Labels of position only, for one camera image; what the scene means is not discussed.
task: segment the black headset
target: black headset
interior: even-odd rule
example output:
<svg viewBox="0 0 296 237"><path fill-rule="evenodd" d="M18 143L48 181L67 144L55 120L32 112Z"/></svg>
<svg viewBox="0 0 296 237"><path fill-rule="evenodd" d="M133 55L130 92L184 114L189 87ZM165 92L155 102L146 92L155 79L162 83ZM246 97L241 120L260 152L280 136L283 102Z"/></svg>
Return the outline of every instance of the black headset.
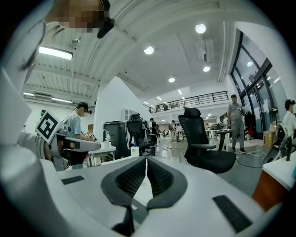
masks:
<svg viewBox="0 0 296 237"><path fill-rule="evenodd" d="M113 29L115 25L115 19L110 19L109 10L110 10L110 2L108 0L102 0L104 6L104 22L99 23L98 27L100 28L97 37L102 39L110 30Z"/></svg>

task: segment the white shirt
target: white shirt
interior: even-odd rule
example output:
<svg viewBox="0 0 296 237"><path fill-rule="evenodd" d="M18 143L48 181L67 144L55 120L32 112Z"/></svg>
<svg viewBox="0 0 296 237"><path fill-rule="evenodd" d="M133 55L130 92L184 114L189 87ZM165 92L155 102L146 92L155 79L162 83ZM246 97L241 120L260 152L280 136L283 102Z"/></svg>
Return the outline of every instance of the white shirt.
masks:
<svg viewBox="0 0 296 237"><path fill-rule="evenodd" d="M292 136L294 134L294 130L296 129L295 115L292 114L290 111L287 111L283 118L282 125L284 125L287 128L287 136Z"/></svg>

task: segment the chair seat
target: chair seat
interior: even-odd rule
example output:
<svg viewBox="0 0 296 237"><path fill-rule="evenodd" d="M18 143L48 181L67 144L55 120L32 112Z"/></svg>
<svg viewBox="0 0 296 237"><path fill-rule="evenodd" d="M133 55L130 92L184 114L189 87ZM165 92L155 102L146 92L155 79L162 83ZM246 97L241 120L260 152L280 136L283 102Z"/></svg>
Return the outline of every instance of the chair seat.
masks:
<svg viewBox="0 0 296 237"><path fill-rule="evenodd" d="M198 159L196 157L187 159L193 166L207 169L215 174L229 171L234 165L236 154L226 151L208 150Z"/></svg>

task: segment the gray pants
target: gray pants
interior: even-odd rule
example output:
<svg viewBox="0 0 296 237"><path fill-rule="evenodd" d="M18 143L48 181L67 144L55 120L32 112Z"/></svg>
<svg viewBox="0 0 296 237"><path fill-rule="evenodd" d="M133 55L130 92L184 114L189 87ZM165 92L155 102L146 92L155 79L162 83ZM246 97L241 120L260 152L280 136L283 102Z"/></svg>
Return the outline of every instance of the gray pants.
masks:
<svg viewBox="0 0 296 237"><path fill-rule="evenodd" d="M231 120L232 147L235 147L237 135L239 134L240 148L244 148L245 134L242 120Z"/></svg>

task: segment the cardboard box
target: cardboard box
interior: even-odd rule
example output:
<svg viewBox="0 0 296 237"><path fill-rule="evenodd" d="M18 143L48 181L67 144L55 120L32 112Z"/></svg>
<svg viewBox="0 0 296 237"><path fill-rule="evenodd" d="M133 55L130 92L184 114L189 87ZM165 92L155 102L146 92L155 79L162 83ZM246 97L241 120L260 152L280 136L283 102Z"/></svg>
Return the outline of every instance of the cardboard box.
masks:
<svg viewBox="0 0 296 237"><path fill-rule="evenodd" d="M93 124L88 125L88 134L93 133Z"/></svg>
<svg viewBox="0 0 296 237"><path fill-rule="evenodd" d="M266 148L272 148L273 145L273 139L275 136L274 131L265 131L263 132L263 146Z"/></svg>

